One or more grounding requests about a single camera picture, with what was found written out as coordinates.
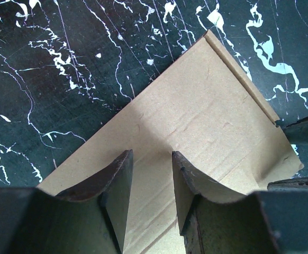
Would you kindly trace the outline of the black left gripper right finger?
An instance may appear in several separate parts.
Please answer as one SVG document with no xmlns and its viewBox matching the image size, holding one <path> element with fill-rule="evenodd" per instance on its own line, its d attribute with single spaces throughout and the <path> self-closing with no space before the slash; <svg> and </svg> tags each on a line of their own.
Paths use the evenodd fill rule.
<svg viewBox="0 0 308 254">
<path fill-rule="evenodd" d="M 308 191 L 236 192 L 172 153 L 187 253 L 308 253 Z"/>
</svg>

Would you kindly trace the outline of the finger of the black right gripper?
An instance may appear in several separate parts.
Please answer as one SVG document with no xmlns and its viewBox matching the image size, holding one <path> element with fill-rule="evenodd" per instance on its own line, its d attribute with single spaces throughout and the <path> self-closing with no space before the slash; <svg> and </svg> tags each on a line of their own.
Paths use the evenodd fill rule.
<svg viewBox="0 0 308 254">
<path fill-rule="evenodd" d="M 308 177 L 278 180 L 267 185 L 268 191 L 308 191 Z"/>
<path fill-rule="evenodd" d="M 308 145 L 308 116 L 289 124 L 281 124 L 281 120 L 276 121 L 278 135 L 275 136 L 275 144 L 289 146 L 290 144 Z"/>
</svg>

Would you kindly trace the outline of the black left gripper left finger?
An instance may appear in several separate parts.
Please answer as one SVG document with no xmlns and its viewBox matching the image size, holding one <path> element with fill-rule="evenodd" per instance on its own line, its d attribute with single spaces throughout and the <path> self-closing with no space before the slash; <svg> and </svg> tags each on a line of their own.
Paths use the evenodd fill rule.
<svg viewBox="0 0 308 254">
<path fill-rule="evenodd" d="M 0 253 L 122 253 L 133 152 L 52 196 L 0 187 Z"/>
</svg>

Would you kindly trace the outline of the brown cardboard box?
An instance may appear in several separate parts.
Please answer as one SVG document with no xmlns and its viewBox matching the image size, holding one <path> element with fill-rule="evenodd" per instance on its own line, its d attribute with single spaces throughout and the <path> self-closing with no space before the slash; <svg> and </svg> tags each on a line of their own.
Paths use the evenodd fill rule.
<svg viewBox="0 0 308 254">
<path fill-rule="evenodd" d="M 56 195 L 133 151 L 125 253 L 184 253 L 171 154 L 242 194 L 303 168 L 279 119 L 220 40 L 207 31 L 69 156 L 39 188 Z"/>
</svg>

